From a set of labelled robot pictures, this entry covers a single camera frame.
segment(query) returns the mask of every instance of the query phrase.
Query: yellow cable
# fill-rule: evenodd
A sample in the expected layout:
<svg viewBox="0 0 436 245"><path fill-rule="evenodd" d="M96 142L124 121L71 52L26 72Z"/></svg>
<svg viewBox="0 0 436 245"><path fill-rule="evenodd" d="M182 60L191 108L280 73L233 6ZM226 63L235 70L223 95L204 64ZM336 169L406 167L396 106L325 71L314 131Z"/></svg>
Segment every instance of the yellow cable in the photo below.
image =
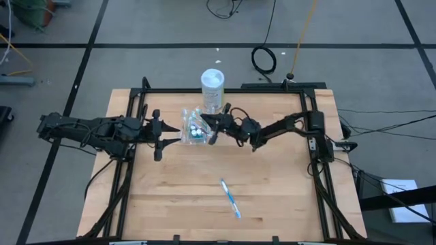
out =
<svg viewBox="0 0 436 245"><path fill-rule="evenodd" d="M24 71L14 71L12 73L9 73L8 76L14 76L14 75L18 75L18 74L26 74L29 72L32 72L33 69L33 63L32 61L30 61L25 55L22 54L22 52L20 52L18 49L16 49L11 43L9 43L9 41L2 35L0 34L1 39L3 39L7 44L9 44L11 46L11 48L13 50L15 50L15 52L17 52L25 61L28 62L28 64L30 65L30 69L28 70L24 70Z"/></svg>
<svg viewBox="0 0 436 245"><path fill-rule="evenodd" d="M311 22L311 18L312 18L313 12L315 10L316 3L317 3L317 0L313 0L313 5L311 8L311 11L309 12L309 16L307 16L305 27L302 30L300 39L298 40L297 49L295 50L295 55L294 55L294 63L292 64L291 74L294 74L294 68L295 68L295 64L297 62L298 52L300 52L300 45L302 43L302 40L305 38L307 27L309 26L309 23Z"/></svg>

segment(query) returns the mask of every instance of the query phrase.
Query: wooden table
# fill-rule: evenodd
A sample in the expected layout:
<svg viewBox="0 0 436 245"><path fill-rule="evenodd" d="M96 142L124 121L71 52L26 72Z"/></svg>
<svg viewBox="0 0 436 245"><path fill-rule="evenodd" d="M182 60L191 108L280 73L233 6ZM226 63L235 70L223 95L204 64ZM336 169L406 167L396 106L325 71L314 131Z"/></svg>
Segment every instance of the wooden table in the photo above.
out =
<svg viewBox="0 0 436 245"><path fill-rule="evenodd" d="M327 135L341 139L332 91L315 92L318 110L326 117ZM129 90L113 90L106 116L125 114L128 94ZM201 94L150 93L145 98L147 118L154 109L160 109L161 119L179 129L181 110L202 105ZM226 94L225 101L243 108L263 126L301 111L299 96L291 94ZM174 136L164 133L163 138ZM336 152L335 157L348 161L342 152ZM107 162L108 155L98 153L93 174ZM182 240L271 241L278 235L280 241L322 241L308 164L307 140L295 133L276 137L255 153L250 145L239 148L224 134L214 146L176 143L164 150L160 162L153 161L152 148L138 145L123 239L172 240L179 234ZM366 236L349 166L337 161L330 168L339 209ZM78 235L86 233L107 207L114 169L115 164L89 188ZM220 178L234 195L240 220L234 217ZM326 209L330 234L334 235L331 213ZM111 234L118 215L116 210Z"/></svg>

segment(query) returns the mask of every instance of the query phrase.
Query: white cylindrical container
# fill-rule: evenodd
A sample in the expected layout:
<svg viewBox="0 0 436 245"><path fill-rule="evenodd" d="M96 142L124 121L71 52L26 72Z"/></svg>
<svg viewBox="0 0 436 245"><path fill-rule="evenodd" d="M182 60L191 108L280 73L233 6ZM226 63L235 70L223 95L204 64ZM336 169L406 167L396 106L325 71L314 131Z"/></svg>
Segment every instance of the white cylindrical container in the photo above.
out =
<svg viewBox="0 0 436 245"><path fill-rule="evenodd" d="M203 72L201 81L206 112L215 113L223 106L224 74L217 69L207 69Z"/></svg>

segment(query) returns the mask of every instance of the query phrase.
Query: blue pen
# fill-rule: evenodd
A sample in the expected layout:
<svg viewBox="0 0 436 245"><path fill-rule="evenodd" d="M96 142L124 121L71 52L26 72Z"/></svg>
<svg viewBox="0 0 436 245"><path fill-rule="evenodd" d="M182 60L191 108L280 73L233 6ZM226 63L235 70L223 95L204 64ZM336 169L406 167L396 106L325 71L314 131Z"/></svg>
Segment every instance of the blue pen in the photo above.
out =
<svg viewBox="0 0 436 245"><path fill-rule="evenodd" d="M232 204L234 214L236 215L237 218L240 218L240 212L239 212L238 206L236 205L236 202L234 201L233 196L229 191L229 188L227 188L227 185L225 184L224 179L221 179L221 186L223 187L225 193L229 197L230 203Z"/></svg>

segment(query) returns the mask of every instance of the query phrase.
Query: clear plastic bag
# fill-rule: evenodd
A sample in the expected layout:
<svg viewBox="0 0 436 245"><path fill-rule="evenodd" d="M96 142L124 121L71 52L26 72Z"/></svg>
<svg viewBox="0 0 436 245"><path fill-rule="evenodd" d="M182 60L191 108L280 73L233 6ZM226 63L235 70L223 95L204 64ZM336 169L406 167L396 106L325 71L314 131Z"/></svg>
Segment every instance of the clear plastic bag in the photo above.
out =
<svg viewBox="0 0 436 245"><path fill-rule="evenodd" d="M209 137L212 136L212 130L201 118L201 113L202 111L200 108L194 110L182 110L182 143L193 145L206 144Z"/></svg>

